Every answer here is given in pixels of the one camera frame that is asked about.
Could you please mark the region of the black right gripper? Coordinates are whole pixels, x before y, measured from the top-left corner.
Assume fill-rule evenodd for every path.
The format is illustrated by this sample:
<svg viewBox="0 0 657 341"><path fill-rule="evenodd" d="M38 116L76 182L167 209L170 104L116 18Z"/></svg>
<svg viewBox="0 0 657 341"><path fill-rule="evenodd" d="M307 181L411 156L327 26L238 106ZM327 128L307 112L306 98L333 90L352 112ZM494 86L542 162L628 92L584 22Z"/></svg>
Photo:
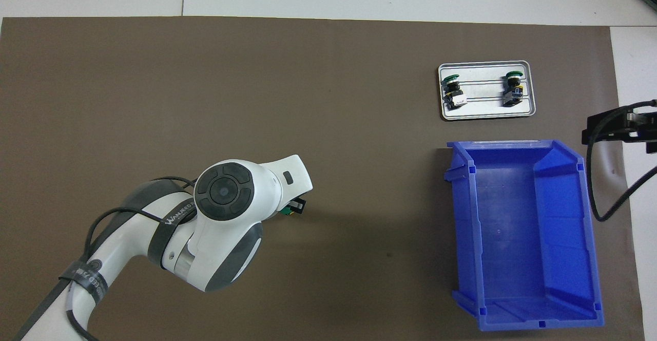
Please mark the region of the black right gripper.
<svg viewBox="0 0 657 341"><path fill-rule="evenodd" d="M646 154L657 152L656 112L628 112L620 109L587 117L581 133L582 145L602 141L645 141Z"/></svg>

